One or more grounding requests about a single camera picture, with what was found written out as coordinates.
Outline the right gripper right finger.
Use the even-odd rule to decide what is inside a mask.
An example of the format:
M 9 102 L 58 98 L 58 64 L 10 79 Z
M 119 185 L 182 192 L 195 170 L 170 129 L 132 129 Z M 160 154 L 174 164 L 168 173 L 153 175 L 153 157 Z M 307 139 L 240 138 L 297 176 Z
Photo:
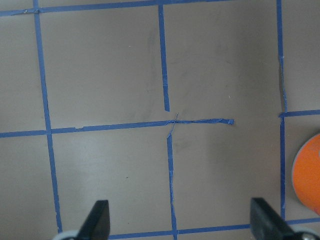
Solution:
M 305 228 L 290 227 L 262 197 L 250 200 L 250 231 L 256 240 L 318 240 Z

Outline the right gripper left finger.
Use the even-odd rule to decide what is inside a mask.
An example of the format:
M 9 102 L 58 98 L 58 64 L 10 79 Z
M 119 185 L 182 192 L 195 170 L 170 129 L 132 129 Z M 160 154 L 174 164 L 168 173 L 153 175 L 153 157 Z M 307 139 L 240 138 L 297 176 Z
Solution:
M 54 240 L 108 240 L 111 232 L 108 200 L 97 200 L 79 230 L 58 233 Z

